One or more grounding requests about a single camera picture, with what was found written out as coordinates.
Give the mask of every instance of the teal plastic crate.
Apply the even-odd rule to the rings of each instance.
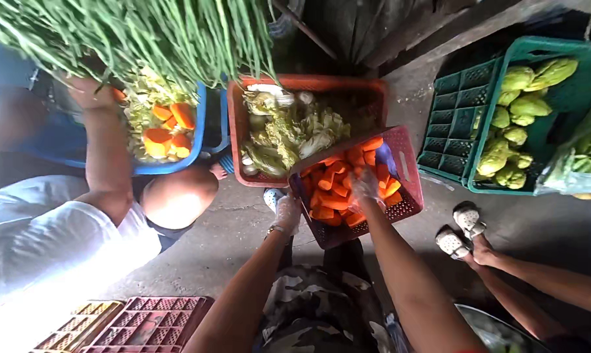
[[[502,63],[503,58],[489,60],[435,81],[418,169],[467,185],[480,122]]]
[[[526,170],[527,182],[525,183],[525,186],[519,190],[512,190],[489,181],[474,181],[476,166],[479,163],[479,157],[485,146],[489,125],[491,124],[496,102],[500,95],[500,86],[507,68],[510,65],[527,65],[532,68],[537,68],[542,62],[558,57],[576,58],[579,61],[579,66],[574,75],[568,77],[560,84],[549,88],[548,94],[544,99],[553,109],[551,115],[538,117],[534,124],[527,127],[528,139],[527,143],[522,147],[522,150],[531,153],[535,160]],[[474,107],[475,112],[473,115],[474,120],[472,121],[472,126],[475,127],[476,130],[472,130],[470,141],[473,142],[473,145],[468,157],[465,159],[466,164],[463,173],[457,174],[461,168],[451,168],[452,165],[455,165],[454,163],[459,164],[462,160],[448,157],[448,159],[452,161],[446,161],[446,156],[449,156],[446,155],[446,145],[444,146],[443,152],[434,151],[434,149],[439,147],[438,143],[440,144],[441,142],[429,141],[428,139],[430,137],[435,138],[436,136],[429,136],[428,132],[426,134],[423,152],[420,155],[420,158],[418,158],[419,167],[426,172],[461,183],[464,187],[476,193],[533,195],[533,189],[535,188],[537,177],[550,161],[558,145],[570,137],[574,127],[585,117],[590,108],[591,43],[536,36],[523,36],[511,44],[504,57],[490,60],[484,64],[463,70],[459,73],[437,79],[435,81],[436,96],[433,99],[433,109],[428,127],[429,131],[431,127],[435,133],[439,132],[438,129],[443,130],[442,127],[435,126],[438,124],[435,124],[434,122],[444,124],[444,117],[449,115],[449,112],[444,113],[440,109],[436,109],[438,107],[438,102],[439,106],[442,106],[442,102],[447,102],[447,97],[444,96],[450,94],[454,95],[455,93],[461,94],[463,91],[455,91],[454,87],[456,86],[456,82],[458,81],[459,87],[463,88],[463,78],[464,75],[467,75],[466,72],[483,66],[495,70],[495,72],[493,72],[495,75],[490,78],[490,83],[486,85],[493,89],[488,91],[485,106],[477,105]],[[483,68],[483,72],[483,76],[487,77],[488,74],[486,73],[486,68]],[[459,102],[457,102],[457,105],[454,108],[453,116],[456,117],[457,115],[462,115],[468,119],[470,113],[467,112],[466,114],[461,114],[459,111],[464,107],[462,105],[459,106],[458,103]],[[455,121],[451,122],[449,131],[450,135],[446,138],[446,144],[448,144],[451,138],[455,138],[455,135],[453,134],[455,130],[454,123]],[[432,154],[440,154],[439,164],[436,169],[432,168],[433,162],[436,159]],[[431,164],[421,164],[420,160],[423,157],[425,162],[430,162]],[[460,155],[455,155],[455,157],[464,158]]]

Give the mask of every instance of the gloved hand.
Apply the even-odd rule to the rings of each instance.
[[[295,198],[291,193],[281,197],[276,204],[276,219],[273,226],[279,226],[284,229],[286,236],[292,236],[298,233],[300,224],[300,207],[295,203]]]

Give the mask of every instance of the red plastic basket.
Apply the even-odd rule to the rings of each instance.
[[[387,121],[387,84],[383,80],[316,75],[278,75],[282,86],[289,91],[340,92],[354,93],[358,96],[358,113],[374,116],[376,126],[385,127]],[[232,134],[232,155],[235,163],[235,175],[239,182],[249,187],[284,188],[287,178],[271,178],[263,173],[248,176],[241,169],[239,149],[250,138],[250,114],[243,100],[245,87],[252,84],[275,84],[268,76],[256,79],[242,76],[240,83],[230,81],[228,86],[228,116]]]
[[[212,304],[203,296],[135,296],[81,352],[181,352]]]
[[[310,200],[304,192],[304,186],[300,180],[300,171],[307,166],[323,161],[330,156],[343,152],[355,144],[367,141],[377,135],[383,137],[383,146],[380,146],[376,150],[376,162],[387,164],[392,171],[395,170],[395,173],[392,174],[401,183],[399,192],[402,196],[402,201],[387,208],[385,211],[387,219],[391,223],[395,223],[421,212],[424,208],[424,197],[422,196],[422,186],[415,162],[415,153],[413,152],[410,133],[406,126],[388,127],[367,136],[350,139],[349,141],[337,144],[296,163],[291,169],[291,175],[289,176],[289,185],[294,195],[300,199],[304,219],[306,219],[317,244],[322,249],[330,249],[331,247],[360,237],[363,234],[367,234],[370,232],[370,228],[367,222],[350,228],[345,223],[338,227],[332,227],[311,219],[308,215]]]

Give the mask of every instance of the pink plastic crate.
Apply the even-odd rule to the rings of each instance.
[[[422,186],[415,162],[415,153],[411,146],[410,134],[406,126],[388,127],[384,130],[351,139],[337,144],[330,149],[308,157],[293,166],[292,174],[289,176],[289,185],[296,197],[299,197],[302,203],[302,213],[308,223],[317,244],[322,249],[329,249],[355,239],[363,234],[370,232],[367,222],[363,222],[354,228],[350,228],[343,223],[338,227],[328,226],[320,221],[311,219],[308,215],[310,209],[309,197],[304,192],[304,187],[300,181],[300,171],[324,159],[345,151],[346,149],[367,141],[374,136],[383,137],[383,146],[376,150],[376,162],[384,163],[390,169],[390,173],[401,183],[398,192],[402,196],[402,201],[396,205],[388,207],[385,211],[387,219],[395,223],[407,217],[411,217],[422,211],[424,208],[424,197],[422,196]]]
[[[135,296],[81,352],[179,353],[213,302],[204,296]]]

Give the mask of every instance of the plastic crate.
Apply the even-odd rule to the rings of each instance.
[[[300,171],[307,166],[323,161],[332,155],[341,153],[355,144],[367,141],[377,135],[383,137],[383,145],[376,150],[376,162],[387,164],[390,174],[401,183],[399,192],[402,195],[402,201],[388,207],[385,211],[385,216],[391,223],[395,223],[416,215],[424,208],[424,197],[422,196],[422,186],[420,184],[417,165],[415,164],[415,153],[413,152],[413,147],[411,147],[411,135],[405,126],[388,127],[367,136],[339,143],[296,163],[291,169],[291,175],[289,176],[289,185],[294,195],[300,199],[304,219],[310,227],[313,236],[315,236],[317,244],[322,249],[330,249],[331,247],[355,239],[363,234],[369,233],[370,229],[367,222],[350,228],[345,223],[339,227],[332,227],[311,219],[308,215],[310,211],[308,208],[310,199],[304,192],[304,186],[300,180]]]
[[[169,174],[178,172],[197,159],[202,150],[206,115],[206,87],[197,83],[199,104],[197,105],[196,126],[193,147],[190,155],[180,161],[170,163],[143,163],[133,161],[134,174]],[[77,168],[86,167],[86,130],[77,124],[71,114],[53,110],[47,124],[32,139],[20,147],[21,151],[45,160],[66,164]]]
[[[491,124],[496,102],[500,95],[500,86],[507,68],[510,65],[528,65],[536,68],[543,61],[558,57],[576,58],[579,60],[579,67],[574,75],[549,88],[545,100],[553,109],[551,115],[538,117],[534,124],[527,127],[528,139],[527,143],[522,147],[522,150],[531,153],[534,157],[534,162],[525,170],[527,172],[527,182],[525,183],[525,186],[519,190],[512,190],[496,185],[490,181],[474,181],[476,166],[480,161],[480,155],[485,146],[489,125]],[[475,131],[476,138],[473,141],[472,150],[467,159],[461,157],[461,160],[454,160],[448,164],[448,166],[463,164],[465,167],[461,177],[457,178],[458,175],[449,173],[450,171],[457,171],[460,168],[445,168],[444,171],[438,169],[436,172],[430,166],[422,165],[422,158],[424,158],[424,161],[435,159],[432,153],[426,154],[427,150],[425,148],[427,141],[425,141],[424,151],[420,155],[418,164],[420,164],[421,170],[443,176],[452,181],[460,182],[472,192],[506,195],[533,195],[533,189],[535,188],[535,181],[538,175],[550,161],[559,144],[565,142],[570,137],[574,127],[585,117],[590,108],[591,43],[536,36],[523,36],[511,44],[503,58],[491,61],[495,62],[497,75],[493,76],[491,79],[492,81],[490,82],[490,85],[493,85],[494,89],[493,92],[487,96],[487,106],[483,108],[484,114],[477,115],[475,113],[475,117],[480,116],[480,119],[478,121],[475,120],[472,125],[472,127],[478,128],[478,130]],[[455,83],[454,76],[457,74],[441,77],[435,82],[436,96],[433,100],[433,108],[436,106],[437,96],[439,95],[437,89],[440,88],[439,92],[441,92],[442,95],[445,95],[445,92],[448,92],[447,90],[452,90],[451,87],[454,87]],[[436,111],[437,109],[432,110],[431,119],[433,118],[433,113]]]
[[[280,84],[289,91],[357,93],[359,100],[358,113],[374,116],[376,126],[385,127],[387,121],[387,84],[383,80],[366,80],[362,78],[315,75],[278,75]],[[230,81],[228,86],[228,115],[232,134],[232,154],[235,175],[239,182],[249,187],[284,188],[288,185],[287,178],[271,178],[263,173],[248,176],[242,172],[242,144],[249,140],[249,112],[243,100],[245,87],[252,84],[275,84],[268,76],[260,79],[242,76],[240,82]]]
[[[123,309],[120,301],[88,301],[71,313],[71,318],[52,332],[30,353],[73,353],[90,344]]]
[[[203,296],[135,296],[81,352],[181,352],[212,304]]]

